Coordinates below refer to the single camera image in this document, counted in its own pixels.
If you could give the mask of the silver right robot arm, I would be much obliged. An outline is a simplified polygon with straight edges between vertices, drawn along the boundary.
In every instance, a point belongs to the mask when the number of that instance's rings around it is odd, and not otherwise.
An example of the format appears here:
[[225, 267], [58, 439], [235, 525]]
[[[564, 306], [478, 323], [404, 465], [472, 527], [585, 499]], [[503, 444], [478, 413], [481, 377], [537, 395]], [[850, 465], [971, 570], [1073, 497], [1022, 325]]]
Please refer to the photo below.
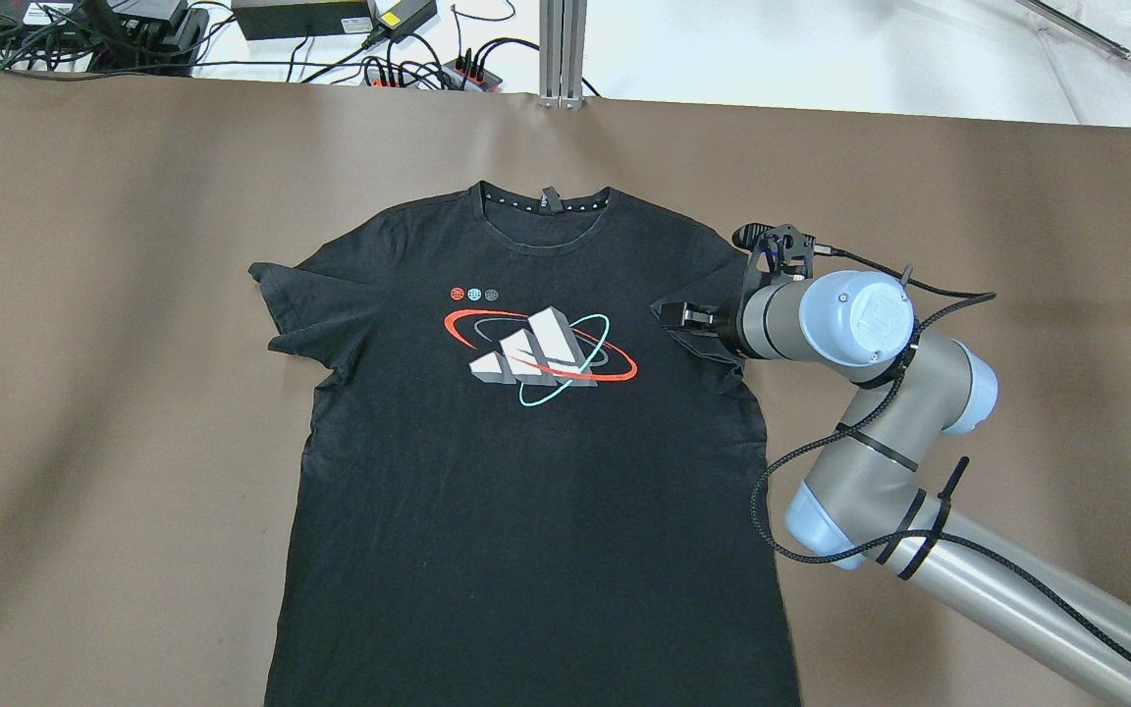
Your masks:
[[958, 512], [960, 469], [942, 491], [920, 488], [938, 440], [988, 417], [998, 379], [921, 322], [901, 283], [861, 270], [749, 274], [734, 303], [665, 301], [659, 317], [741, 357], [820, 363], [856, 388], [832, 433], [808, 445], [815, 462], [784, 516], [800, 550], [783, 557], [872, 561], [1087, 692], [1131, 706], [1131, 607]]

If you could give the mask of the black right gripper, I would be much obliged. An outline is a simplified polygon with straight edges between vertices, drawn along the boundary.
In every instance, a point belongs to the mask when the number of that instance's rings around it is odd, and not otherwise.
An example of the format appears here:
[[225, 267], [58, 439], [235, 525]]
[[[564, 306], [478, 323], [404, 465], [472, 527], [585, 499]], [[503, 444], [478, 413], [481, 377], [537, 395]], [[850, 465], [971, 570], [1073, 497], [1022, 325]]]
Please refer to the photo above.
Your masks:
[[692, 336], [717, 339], [732, 356], [746, 359], [748, 345], [739, 335], [737, 301], [724, 300], [719, 305], [692, 301], [665, 301], [659, 321], [670, 331], [690, 331]]

